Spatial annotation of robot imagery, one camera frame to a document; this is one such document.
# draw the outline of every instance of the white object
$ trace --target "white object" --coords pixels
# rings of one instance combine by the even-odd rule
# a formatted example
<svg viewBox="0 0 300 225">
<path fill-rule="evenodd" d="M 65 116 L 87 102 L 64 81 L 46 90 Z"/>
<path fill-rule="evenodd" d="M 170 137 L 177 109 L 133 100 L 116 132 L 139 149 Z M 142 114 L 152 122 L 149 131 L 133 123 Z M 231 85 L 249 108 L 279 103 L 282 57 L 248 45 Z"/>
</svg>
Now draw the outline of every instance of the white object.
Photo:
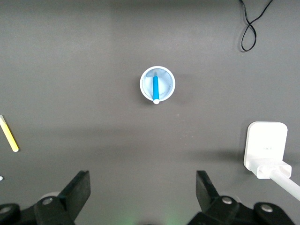
<svg viewBox="0 0 300 225">
<path fill-rule="evenodd" d="M 153 77 L 158 76 L 159 99 L 153 101 Z M 165 67 L 155 66 L 147 69 L 140 79 L 142 94 L 154 104 L 167 100 L 175 90 L 175 78 L 170 70 Z"/>
<path fill-rule="evenodd" d="M 153 100 L 153 103 L 156 104 L 156 105 L 157 105 L 159 102 L 160 102 L 159 99 L 154 99 L 154 100 Z"/>
<path fill-rule="evenodd" d="M 19 147 L 17 146 L 17 144 L 16 144 L 16 142 L 14 140 L 14 137 L 11 134 L 11 132 L 10 132 L 10 130 L 9 130 L 9 128 L 8 128 L 8 126 L 7 126 L 7 124 L 6 124 L 6 122 L 5 122 L 5 120 L 4 120 L 4 118 L 3 118 L 2 115 L 0 115 L 0 126 L 1 126 L 1 128 L 2 128 L 2 130 L 4 132 L 4 134 L 5 134 L 5 136 L 6 136 L 7 140 L 8 140 L 8 142 L 9 142 L 10 147 L 12 148 L 12 150 L 14 152 L 19 151 Z"/>
<path fill-rule="evenodd" d="M 259 179 L 272 179 L 300 201 L 300 187 L 289 179 L 292 167 L 283 161 L 286 136 L 287 127 L 283 123 L 251 123 L 244 165 Z"/>
</svg>

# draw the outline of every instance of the white paper cup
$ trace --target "white paper cup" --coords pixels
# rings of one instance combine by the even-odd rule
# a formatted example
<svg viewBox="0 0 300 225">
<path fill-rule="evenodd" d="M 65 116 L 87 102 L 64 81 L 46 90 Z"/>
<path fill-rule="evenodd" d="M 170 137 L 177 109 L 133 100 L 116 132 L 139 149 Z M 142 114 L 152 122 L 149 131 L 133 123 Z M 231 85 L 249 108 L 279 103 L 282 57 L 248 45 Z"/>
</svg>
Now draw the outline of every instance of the white paper cup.
<svg viewBox="0 0 300 225">
<path fill-rule="evenodd" d="M 140 79 L 142 94 L 153 101 L 153 77 L 158 77 L 159 101 L 155 99 L 155 104 L 167 100 L 175 90 L 175 78 L 170 70 L 165 67 L 155 66 L 147 69 Z"/>
</svg>

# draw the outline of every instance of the black cable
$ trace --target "black cable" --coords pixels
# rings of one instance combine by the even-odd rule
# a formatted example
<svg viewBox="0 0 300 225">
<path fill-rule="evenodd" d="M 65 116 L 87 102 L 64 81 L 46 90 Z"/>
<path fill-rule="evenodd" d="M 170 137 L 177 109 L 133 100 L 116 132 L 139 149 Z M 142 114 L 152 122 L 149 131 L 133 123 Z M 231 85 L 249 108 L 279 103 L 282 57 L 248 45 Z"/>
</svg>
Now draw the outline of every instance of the black cable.
<svg viewBox="0 0 300 225">
<path fill-rule="evenodd" d="M 244 35 L 243 35 L 243 37 L 242 37 L 242 41 L 241 41 L 241 43 L 240 43 L 240 46 L 241 46 L 242 49 L 244 50 L 244 53 L 246 53 L 246 52 L 250 51 L 250 50 L 255 46 L 255 44 L 256 44 L 256 36 L 257 36 L 257 34 L 256 34 L 256 30 L 254 29 L 254 27 L 252 26 L 252 24 L 253 24 L 256 20 L 258 20 L 259 18 L 262 17 L 262 15 L 264 14 L 264 12 L 266 11 L 266 9 L 269 7 L 269 5 L 271 4 L 271 2 L 272 2 L 273 0 L 270 0 L 270 2 L 269 2 L 269 3 L 267 4 L 267 6 L 264 8 L 264 10 L 263 10 L 263 12 L 260 14 L 260 16 L 257 17 L 256 19 L 254 19 L 254 20 L 251 21 L 251 22 L 248 20 L 247 11 L 246 11 L 246 6 L 245 6 L 243 0 L 239 0 L 239 1 L 240 1 L 241 5 L 242 5 L 242 7 L 243 7 L 243 10 L 244 10 L 244 13 L 245 13 L 245 19 L 246 19 L 246 21 L 247 21 L 247 23 L 248 23 L 248 26 L 247 26 L 247 28 L 245 29 Z M 245 49 L 245 48 L 244 48 L 244 45 L 243 45 L 243 41 L 244 41 L 244 36 L 245 36 L 247 30 L 249 29 L 249 27 L 251 28 L 251 30 L 253 31 L 253 34 L 254 34 L 254 43 L 253 43 L 253 45 L 252 45 L 249 49 Z"/>
</svg>

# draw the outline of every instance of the white power adapter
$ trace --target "white power adapter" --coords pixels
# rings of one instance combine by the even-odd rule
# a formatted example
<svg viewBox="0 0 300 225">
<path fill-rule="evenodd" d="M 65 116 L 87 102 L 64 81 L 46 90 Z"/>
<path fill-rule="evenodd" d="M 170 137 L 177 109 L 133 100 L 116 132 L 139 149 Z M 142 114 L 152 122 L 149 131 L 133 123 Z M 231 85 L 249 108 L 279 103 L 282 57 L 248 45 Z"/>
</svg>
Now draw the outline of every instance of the white power adapter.
<svg viewBox="0 0 300 225">
<path fill-rule="evenodd" d="M 251 123 L 244 165 L 259 179 L 272 179 L 300 201 L 300 187 L 289 179 L 292 167 L 283 161 L 286 136 L 287 127 L 283 123 Z"/>
</svg>

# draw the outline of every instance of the cup rim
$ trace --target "cup rim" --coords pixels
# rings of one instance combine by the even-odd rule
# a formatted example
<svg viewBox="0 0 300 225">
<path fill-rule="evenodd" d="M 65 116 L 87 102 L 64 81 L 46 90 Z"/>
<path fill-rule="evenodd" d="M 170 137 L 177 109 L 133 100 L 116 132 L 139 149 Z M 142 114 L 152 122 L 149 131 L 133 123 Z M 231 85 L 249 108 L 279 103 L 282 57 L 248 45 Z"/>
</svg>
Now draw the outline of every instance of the cup rim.
<svg viewBox="0 0 300 225">
<path fill-rule="evenodd" d="M 153 101 L 152 98 L 150 98 L 148 95 L 146 95 L 146 93 L 145 93 L 145 91 L 144 91 L 144 89 L 143 89 L 143 80 L 144 80 L 144 77 L 146 76 L 146 74 L 147 74 L 149 71 L 151 71 L 151 70 L 153 70 L 153 69 L 163 69 L 164 71 L 166 71 L 166 72 L 170 75 L 170 77 L 171 77 L 171 79 L 172 79 L 172 90 L 170 91 L 170 93 L 169 93 L 166 97 L 164 97 L 164 98 L 162 98 L 162 99 L 159 100 L 159 101 L 165 101 L 165 100 L 167 100 L 167 99 L 173 94 L 173 92 L 174 92 L 174 90 L 175 90 L 175 78 L 174 78 L 174 75 L 172 74 L 172 72 L 171 72 L 170 70 L 168 70 L 168 69 L 165 68 L 165 67 L 162 67 L 162 66 L 153 66 L 153 67 L 148 68 L 145 72 L 143 72 L 143 74 L 142 74 L 142 76 L 141 76 L 141 79 L 140 79 L 140 89 L 141 89 L 141 92 L 142 92 L 142 94 L 143 94 L 147 99 Z"/>
</svg>

